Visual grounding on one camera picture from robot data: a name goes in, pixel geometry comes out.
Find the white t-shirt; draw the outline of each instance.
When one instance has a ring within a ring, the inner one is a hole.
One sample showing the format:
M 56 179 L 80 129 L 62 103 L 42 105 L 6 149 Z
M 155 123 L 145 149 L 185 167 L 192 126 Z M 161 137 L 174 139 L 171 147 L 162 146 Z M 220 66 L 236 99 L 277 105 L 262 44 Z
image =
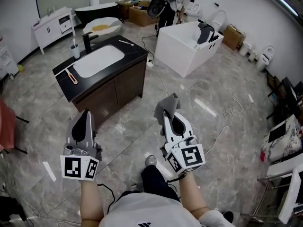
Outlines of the white t-shirt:
M 131 193 L 116 202 L 99 227 L 234 227 L 211 210 L 199 220 L 176 200 L 149 193 Z
M 186 8 L 189 5 L 190 0 L 171 0 L 171 1 L 169 1 L 169 3 L 170 3 L 171 9 L 176 12 L 177 11 L 176 5 L 181 3 L 182 7 Z

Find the person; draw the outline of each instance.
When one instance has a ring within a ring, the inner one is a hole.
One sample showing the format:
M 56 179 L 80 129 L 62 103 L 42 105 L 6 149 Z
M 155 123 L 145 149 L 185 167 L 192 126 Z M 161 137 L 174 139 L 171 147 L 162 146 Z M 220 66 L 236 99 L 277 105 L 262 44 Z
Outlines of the person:
M 157 169 L 155 156 L 148 156 L 145 164 L 144 192 L 122 193 L 105 216 L 97 183 L 82 181 L 81 227 L 234 227 L 208 208 L 192 172 L 179 180 L 181 203 Z
M 178 4 L 182 4 L 182 9 L 179 13 L 179 18 L 178 18 L 178 22 L 177 22 L 177 24 L 180 24 L 183 19 L 185 8 L 189 5 L 190 2 L 194 2 L 194 1 L 195 0 L 171 0 L 171 1 L 169 1 L 166 4 L 162 13 L 160 13 L 160 20 L 159 20 L 159 26 L 158 26 L 159 29 L 158 29 L 156 36 L 158 37 L 159 30 L 162 27 L 171 26 L 174 23 L 175 13 L 177 11 Z

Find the white sink basin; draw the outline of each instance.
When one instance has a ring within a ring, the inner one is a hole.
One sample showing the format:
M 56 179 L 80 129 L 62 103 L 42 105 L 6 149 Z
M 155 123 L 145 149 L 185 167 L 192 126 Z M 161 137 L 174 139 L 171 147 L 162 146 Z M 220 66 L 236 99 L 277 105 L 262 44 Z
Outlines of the white sink basin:
M 124 58 L 124 53 L 112 45 L 106 45 L 74 64 L 74 69 L 83 78 L 89 78 Z

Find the black countertop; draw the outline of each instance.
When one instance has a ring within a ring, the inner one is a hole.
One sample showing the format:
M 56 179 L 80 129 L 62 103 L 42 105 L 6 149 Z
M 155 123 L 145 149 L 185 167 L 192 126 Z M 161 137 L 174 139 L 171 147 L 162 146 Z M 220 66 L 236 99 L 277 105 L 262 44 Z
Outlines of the black countertop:
M 119 40 L 126 41 L 128 43 L 134 44 L 134 46 L 131 46 L 130 44 L 125 44 L 123 42 L 119 42 Z M 104 47 L 106 45 L 113 45 L 117 49 L 121 50 L 125 56 L 123 59 L 117 61 L 116 63 L 110 65 L 109 67 L 99 71 L 95 75 L 89 77 L 89 78 L 82 78 L 79 76 L 79 74 L 76 72 L 73 66 L 69 67 L 68 70 L 70 73 L 76 78 L 78 81 L 78 84 L 74 84 L 67 73 L 63 71 L 58 76 L 56 76 L 56 79 L 65 95 L 67 100 L 70 102 L 88 89 L 90 89 L 92 86 L 100 82 L 101 80 L 106 81 L 107 78 L 110 78 L 113 74 L 123 71 L 123 68 L 127 68 L 129 66 L 135 65 L 136 63 L 142 61 L 144 57 L 147 57 L 148 52 L 143 49 L 142 47 L 138 46 L 134 42 L 124 38 L 121 35 L 116 35 L 114 37 L 111 37 L 105 41 L 102 41 L 94 46 L 92 46 L 92 50 L 95 51 L 101 47 Z M 80 57 L 78 59 L 75 59 L 74 57 L 71 57 L 67 59 L 65 62 L 61 63 L 59 66 L 53 69 L 53 74 L 56 75 L 60 71 L 64 70 L 66 67 L 68 67 L 70 64 L 74 63 L 77 60 L 80 60 L 83 56 L 86 55 L 85 50 L 80 53 Z

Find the white cup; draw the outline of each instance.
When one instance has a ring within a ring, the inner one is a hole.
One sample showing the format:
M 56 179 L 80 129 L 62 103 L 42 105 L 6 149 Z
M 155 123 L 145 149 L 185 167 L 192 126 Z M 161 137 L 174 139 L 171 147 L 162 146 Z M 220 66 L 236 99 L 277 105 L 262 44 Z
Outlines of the white cup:
M 73 56 L 75 57 L 75 59 L 79 58 L 80 57 L 79 45 L 76 44 L 76 48 L 74 45 L 72 45 L 71 52 L 72 52 Z

